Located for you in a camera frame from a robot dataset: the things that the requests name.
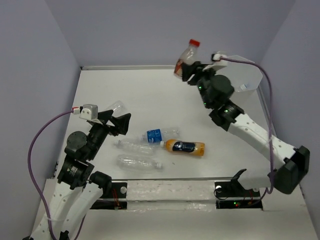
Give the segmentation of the white front cover board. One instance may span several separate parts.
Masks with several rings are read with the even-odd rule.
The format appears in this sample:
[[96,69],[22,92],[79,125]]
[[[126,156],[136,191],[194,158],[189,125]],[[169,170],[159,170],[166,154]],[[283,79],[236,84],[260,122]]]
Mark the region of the white front cover board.
[[218,209],[212,181],[130,180],[125,210],[90,210],[81,240],[315,240],[302,194]]

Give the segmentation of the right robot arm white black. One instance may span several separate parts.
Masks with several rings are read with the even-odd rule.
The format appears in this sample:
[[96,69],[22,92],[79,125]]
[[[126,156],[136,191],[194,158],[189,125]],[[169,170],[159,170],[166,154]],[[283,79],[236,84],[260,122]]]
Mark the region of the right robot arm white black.
[[271,125],[265,130],[231,101],[235,91],[231,81],[217,74],[217,68],[223,65],[223,61],[255,66],[265,73],[255,62],[225,56],[214,60],[212,64],[199,61],[179,63],[182,81],[197,86],[204,106],[211,110],[211,120],[226,132],[242,139],[269,161],[269,169],[262,174],[254,174],[246,168],[239,170],[230,181],[230,190],[235,196],[261,188],[268,193],[276,189],[290,195],[309,172],[310,151],[303,145],[294,147],[278,139],[272,134]]

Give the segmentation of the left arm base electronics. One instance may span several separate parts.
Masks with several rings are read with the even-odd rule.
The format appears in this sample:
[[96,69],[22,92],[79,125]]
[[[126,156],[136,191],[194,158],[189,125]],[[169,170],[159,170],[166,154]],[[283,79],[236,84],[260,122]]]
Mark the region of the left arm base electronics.
[[127,209],[127,182],[113,182],[111,189],[103,193],[101,198],[90,208],[91,210],[126,210]]

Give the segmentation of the red cap small bottle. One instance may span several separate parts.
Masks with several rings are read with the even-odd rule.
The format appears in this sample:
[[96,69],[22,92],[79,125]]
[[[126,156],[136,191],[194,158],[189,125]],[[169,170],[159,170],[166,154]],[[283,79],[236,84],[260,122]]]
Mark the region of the red cap small bottle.
[[183,73],[187,72],[183,70],[183,67],[190,66],[197,60],[197,52],[200,44],[201,43],[199,41],[190,39],[188,47],[178,58],[174,68],[174,75],[179,79],[182,80]]

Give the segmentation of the blue label water bottle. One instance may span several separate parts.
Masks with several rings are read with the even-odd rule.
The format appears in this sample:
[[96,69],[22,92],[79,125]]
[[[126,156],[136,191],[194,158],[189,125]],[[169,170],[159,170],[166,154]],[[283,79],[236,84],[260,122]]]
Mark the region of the blue label water bottle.
[[180,136],[180,129],[178,127],[157,128],[146,131],[141,140],[145,143],[155,144],[161,141],[170,139],[177,139]]

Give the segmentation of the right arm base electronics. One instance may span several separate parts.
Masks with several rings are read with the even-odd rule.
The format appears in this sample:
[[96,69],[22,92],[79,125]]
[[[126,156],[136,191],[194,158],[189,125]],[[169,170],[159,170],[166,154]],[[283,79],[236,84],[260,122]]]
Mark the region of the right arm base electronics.
[[217,181],[214,187],[215,206],[218,210],[263,209],[259,192],[234,187],[230,181]]

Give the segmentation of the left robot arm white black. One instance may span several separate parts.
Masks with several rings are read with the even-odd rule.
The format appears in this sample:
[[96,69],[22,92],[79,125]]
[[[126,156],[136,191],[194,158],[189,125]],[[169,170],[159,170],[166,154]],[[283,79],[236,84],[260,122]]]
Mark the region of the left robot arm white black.
[[99,112],[97,105],[84,104],[55,116],[37,132],[35,136],[39,137],[51,123],[69,114],[78,115],[91,125],[88,133],[75,131],[68,136],[65,158],[50,201],[46,200],[32,171],[31,155],[36,142],[32,140],[27,166],[44,205],[44,215],[31,235],[27,236],[28,240],[76,240],[92,205],[110,194],[112,178],[100,171],[93,172],[94,165],[90,162],[108,135],[116,137],[128,132],[131,114],[114,117],[113,113],[112,109]]

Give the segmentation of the white octagonal bin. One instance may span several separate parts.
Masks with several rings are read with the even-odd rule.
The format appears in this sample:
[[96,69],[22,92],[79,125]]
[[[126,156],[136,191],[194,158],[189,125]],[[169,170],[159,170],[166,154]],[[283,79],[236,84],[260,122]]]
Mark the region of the white octagonal bin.
[[228,61],[227,67],[224,69],[223,74],[229,78],[235,91],[238,92],[238,88],[242,84],[250,84],[251,90],[249,91],[256,90],[263,78],[262,72],[255,65],[241,63],[254,62],[239,55],[228,56],[228,58],[235,60],[236,62]]

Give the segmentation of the orange juice bottle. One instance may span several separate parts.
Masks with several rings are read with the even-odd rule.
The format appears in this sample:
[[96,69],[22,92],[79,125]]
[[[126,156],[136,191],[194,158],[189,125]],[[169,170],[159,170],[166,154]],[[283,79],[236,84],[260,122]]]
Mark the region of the orange juice bottle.
[[167,141],[161,141],[160,146],[170,153],[203,157],[206,145],[203,142],[187,142],[177,139],[169,139]]

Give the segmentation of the clear capless bottle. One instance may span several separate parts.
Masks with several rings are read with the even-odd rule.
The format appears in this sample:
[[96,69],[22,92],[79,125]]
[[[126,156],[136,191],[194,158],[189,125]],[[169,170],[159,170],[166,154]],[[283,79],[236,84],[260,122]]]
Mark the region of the clear capless bottle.
[[116,118],[128,112],[125,104],[121,100],[117,100],[116,102],[112,103],[105,110],[106,111],[113,110],[112,116]]

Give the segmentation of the aluminium back rail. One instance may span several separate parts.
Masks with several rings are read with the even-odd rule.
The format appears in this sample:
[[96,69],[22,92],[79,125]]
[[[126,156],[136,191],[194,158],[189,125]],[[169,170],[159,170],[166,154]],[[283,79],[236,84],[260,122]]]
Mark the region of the aluminium back rail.
[[174,65],[95,65],[81,66],[82,71],[111,71],[111,70],[173,70]]

